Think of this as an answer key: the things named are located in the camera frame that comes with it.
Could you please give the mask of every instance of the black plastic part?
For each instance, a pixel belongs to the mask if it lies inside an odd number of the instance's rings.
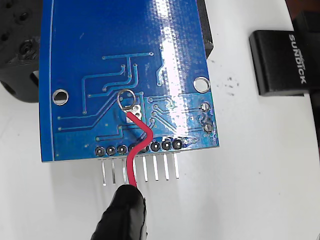
[[[317,69],[293,31],[258,30],[249,40],[261,96],[302,95],[319,87]]]
[[[0,1],[0,82],[15,98],[39,101],[42,0]]]
[[[196,2],[197,2],[198,12],[199,12],[199,17],[200,17],[200,22],[201,22],[205,54],[206,54],[206,58],[208,58],[210,53],[214,49],[214,43],[212,40],[212,34],[211,34],[211,29],[210,29],[210,24],[209,24],[209,19],[208,19],[206,2],[205,2],[205,0],[197,0]]]
[[[161,143],[161,147],[162,147],[163,150],[168,151],[168,150],[171,149],[171,142],[170,141],[163,141]]]
[[[160,150],[160,143],[158,143],[157,141],[151,143],[151,150],[153,152],[158,152]]]
[[[300,42],[315,62],[316,67],[314,68],[320,69],[320,13],[303,11],[292,23]],[[320,90],[311,89],[310,98],[318,145],[320,146]]]
[[[120,145],[120,146],[118,146],[118,147],[116,148],[118,154],[121,154],[121,155],[126,154],[126,153],[127,153],[127,149],[128,149],[128,148],[127,148],[126,145]]]
[[[96,147],[96,149],[95,149],[95,155],[96,155],[97,157],[103,157],[105,154],[106,154],[106,152],[105,152],[105,148],[104,148],[104,147],[102,147],[102,146]]]
[[[145,154],[146,152],[149,151],[149,149],[150,149],[150,147],[149,147],[149,146],[146,146],[144,149],[142,149],[142,150],[140,151],[140,153],[141,153],[141,154]]]
[[[116,148],[114,146],[108,146],[105,152],[108,156],[113,156],[116,154]]]
[[[183,147],[183,143],[180,139],[175,139],[172,142],[172,147],[174,150],[180,150]]]

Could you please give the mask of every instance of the mounting hole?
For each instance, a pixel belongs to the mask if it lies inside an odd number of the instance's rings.
[[[6,2],[5,8],[6,9],[10,9],[10,8],[12,8],[13,5],[14,5],[14,1],[13,0],[9,0],[9,1]]]
[[[205,94],[210,90],[211,84],[208,79],[200,76],[193,81],[193,86],[198,93]]]
[[[20,45],[20,54],[26,55],[28,52],[30,52],[33,48],[32,42],[30,40],[23,42]]]
[[[8,39],[9,39],[9,32],[5,32],[5,33],[3,33],[2,35],[1,35],[1,41],[2,42],[5,42],[5,41],[7,41]]]
[[[27,20],[28,17],[29,17],[29,13],[28,13],[28,12],[23,12],[23,13],[21,13],[21,15],[19,16],[19,20],[20,20],[21,22],[23,22],[23,21]]]
[[[68,102],[69,94],[64,89],[58,89],[53,93],[52,99],[55,105],[62,106]]]

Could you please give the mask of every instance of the red wire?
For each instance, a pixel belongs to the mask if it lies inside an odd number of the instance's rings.
[[[138,145],[136,145],[134,148],[132,148],[128,156],[126,157],[126,172],[128,175],[129,184],[137,187],[137,182],[134,174],[134,158],[142,149],[144,149],[152,142],[154,138],[154,133],[147,125],[145,125],[143,121],[137,118],[132,112],[128,112],[126,116],[146,133],[146,138]]]

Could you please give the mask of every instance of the printed circuit board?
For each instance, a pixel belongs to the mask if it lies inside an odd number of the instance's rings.
[[[210,86],[195,0],[44,1],[43,162],[126,156],[145,136],[121,90],[154,134],[142,155],[218,147]]]

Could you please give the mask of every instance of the white table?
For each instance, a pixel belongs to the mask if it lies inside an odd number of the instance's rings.
[[[137,159],[148,239],[316,240],[320,164],[310,98],[258,96],[248,41],[254,30],[292,30],[286,3],[206,3],[221,147],[180,153],[179,180],[171,166],[166,181],[158,159],[160,181],[149,171],[145,183]],[[38,105],[0,87],[0,110],[0,239],[90,239],[121,184],[121,168],[112,185],[107,165],[103,187],[98,161],[41,163]]]

